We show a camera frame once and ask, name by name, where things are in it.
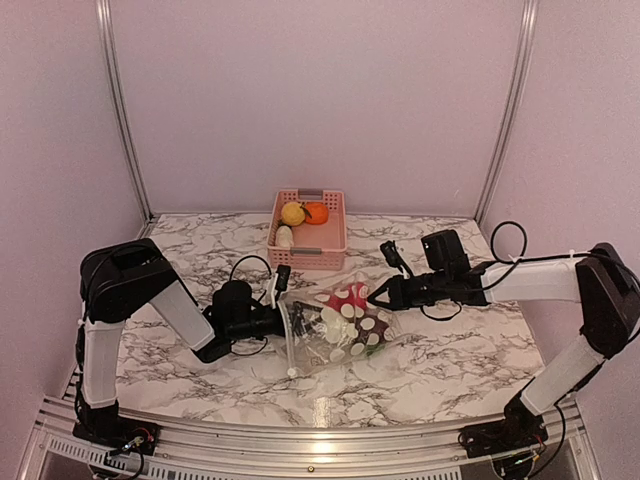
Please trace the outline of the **clear zip top bag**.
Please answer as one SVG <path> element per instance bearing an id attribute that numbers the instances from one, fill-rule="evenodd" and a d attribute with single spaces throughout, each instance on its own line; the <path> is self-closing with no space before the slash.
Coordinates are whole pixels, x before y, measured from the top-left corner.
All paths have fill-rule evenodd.
<path id="1" fill-rule="evenodd" d="M 309 376 L 334 365 L 343 365 L 366 358 L 362 356 L 365 346 L 355 343 L 356 321 L 358 319 L 347 320 L 327 306 L 329 295 L 333 290 L 354 282 L 365 283 L 369 288 L 369 293 L 372 292 L 370 279 L 365 274 L 358 272 L 321 289 L 288 292 L 278 300 L 276 307 L 283 314 L 286 337 L 276 345 L 276 351 L 286 359 L 289 377 Z M 311 323 L 313 331 L 308 335 L 298 337 L 292 332 L 292 320 L 289 316 L 289 306 L 292 302 L 304 302 L 313 306 L 313 316 L 307 320 Z M 396 316 L 383 308 L 368 303 L 364 317 L 377 315 L 381 312 L 385 312 L 391 317 L 393 339 L 386 343 L 388 347 L 395 343 L 402 333 Z"/>

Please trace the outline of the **red fake apple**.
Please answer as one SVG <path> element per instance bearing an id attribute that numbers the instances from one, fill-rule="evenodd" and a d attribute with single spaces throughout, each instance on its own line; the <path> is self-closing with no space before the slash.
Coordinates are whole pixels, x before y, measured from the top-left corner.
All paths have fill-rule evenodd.
<path id="1" fill-rule="evenodd" d="M 367 309 L 368 286 L 363 282 L 354 282 L 333 290 L 327 306 L 347 320 L 363 318 Z"/>

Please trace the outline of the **dark purple fake beet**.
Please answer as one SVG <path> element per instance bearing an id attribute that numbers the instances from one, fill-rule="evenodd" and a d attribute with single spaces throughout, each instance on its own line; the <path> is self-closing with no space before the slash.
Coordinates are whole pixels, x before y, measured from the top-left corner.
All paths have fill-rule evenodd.
<path id="1" fill-rule="evenodd" d="M 355 343 L 365 347 L 377 347 L 393 339 L 391 317 L 385 312 L 370 315 L 356 321 Z"/>

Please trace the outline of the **yellow fake lemon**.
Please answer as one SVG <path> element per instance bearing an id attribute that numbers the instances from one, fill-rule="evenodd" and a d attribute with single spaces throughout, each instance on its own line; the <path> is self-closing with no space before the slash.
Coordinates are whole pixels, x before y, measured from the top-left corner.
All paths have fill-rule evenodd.
<path id="1" fill-rule="evenodd" d="M 306 209 L 302 203 L 288 202 L 280 212 L 281 222 L 289 227 L 296 227 L 306 221 Z"/>

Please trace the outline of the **orange fake orange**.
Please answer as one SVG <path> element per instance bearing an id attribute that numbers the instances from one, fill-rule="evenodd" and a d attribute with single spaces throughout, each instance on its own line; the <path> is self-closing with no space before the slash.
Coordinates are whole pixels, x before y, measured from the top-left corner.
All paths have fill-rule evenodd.
<path id="1" fill-rule="evenodd" d="M 308 202 L 303 207 L 305 222 L 310 225 L 323 225 L 328 222 L 330 210 L 321 202 Z"/>

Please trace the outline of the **green fake leafy vegetable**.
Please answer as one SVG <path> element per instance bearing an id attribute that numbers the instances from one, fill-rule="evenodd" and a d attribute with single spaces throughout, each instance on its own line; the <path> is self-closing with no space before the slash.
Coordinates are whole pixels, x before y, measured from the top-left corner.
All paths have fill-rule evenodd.
<path id="1" fill-rule="evenodd" d="M 381 343 L 376 345 L 366 345 L 362 353 L 362 356 L 368 358 L 372 355 L 377 354 L 378 352 L 383 351 L 386 347 L 387 347 L 386 343 Z"/>

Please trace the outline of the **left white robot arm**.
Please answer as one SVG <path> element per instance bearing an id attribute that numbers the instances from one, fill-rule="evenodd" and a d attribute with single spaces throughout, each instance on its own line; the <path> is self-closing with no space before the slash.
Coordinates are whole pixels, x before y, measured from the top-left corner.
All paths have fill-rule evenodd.
<path id="1" fill-rule="evenodd" d="M 139 310 L 152 308 L 200 362 L 210 364 L 241 340 L 285 336 L 279 297 L 290 273 L 290 267 L 277 266 L 261 300 L 248 283 L 231 278 L 202 308 L 149 238 L 88 254 L 80 265 L 74 437 L 120 451 L 154 448 L 158 425 L 121 416 L 116 388 L 121 336 Z"/>

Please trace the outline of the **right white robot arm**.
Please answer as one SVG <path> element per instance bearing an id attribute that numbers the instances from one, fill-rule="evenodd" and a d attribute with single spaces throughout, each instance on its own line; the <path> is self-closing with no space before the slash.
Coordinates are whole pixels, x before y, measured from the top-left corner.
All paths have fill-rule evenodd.
<path id="1" fill-rule="evenodd" d="M 458 307 L 515 303 L 527 314 L 569 314 L 576 335 L 508 401 L 502 419 L 469 425 L 460 444 L 471 456 L 495 453 L 546 439 L 543 415 L 582 389 L 604 363 L 639 335 L 639 278 L 613 245 L 583 252 L 511 259 L 494 257 L 472 265 L 454 230 L 421 240 L 428 272 L 416 274 L 394 242 L 381 245 L 387 264 L 398 270 L 368 296 L 390 311 L 425 310 L 440 301 Z"/>

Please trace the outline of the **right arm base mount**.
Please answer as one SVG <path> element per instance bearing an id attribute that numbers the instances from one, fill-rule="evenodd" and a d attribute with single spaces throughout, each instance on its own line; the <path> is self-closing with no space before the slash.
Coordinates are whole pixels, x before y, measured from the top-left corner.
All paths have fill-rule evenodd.
<path id="1" fill-rule="evenodd" d="M 506 419 L 463 427 L 458 443 L 468 458 L 501 454 L 512 450 L 541 445 L 548 440 L 548 433 L 541 422 L 521 429 Z"/>

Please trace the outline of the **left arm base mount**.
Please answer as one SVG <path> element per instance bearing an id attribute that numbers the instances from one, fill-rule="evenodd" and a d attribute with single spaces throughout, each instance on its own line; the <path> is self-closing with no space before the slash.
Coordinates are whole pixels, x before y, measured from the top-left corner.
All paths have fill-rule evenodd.
<path id="1" fill-rule="evenodd" d="M 73 436 L 76 438 L 109 447 L 117 453 L 124 453 L 125 446 L 131 445 L 130 450 L 137 450 L 143 455 L 154 453 L 159 433 L 160 426 L 156 423 L 119 415 L 78 421 L 73 428 Z"/>

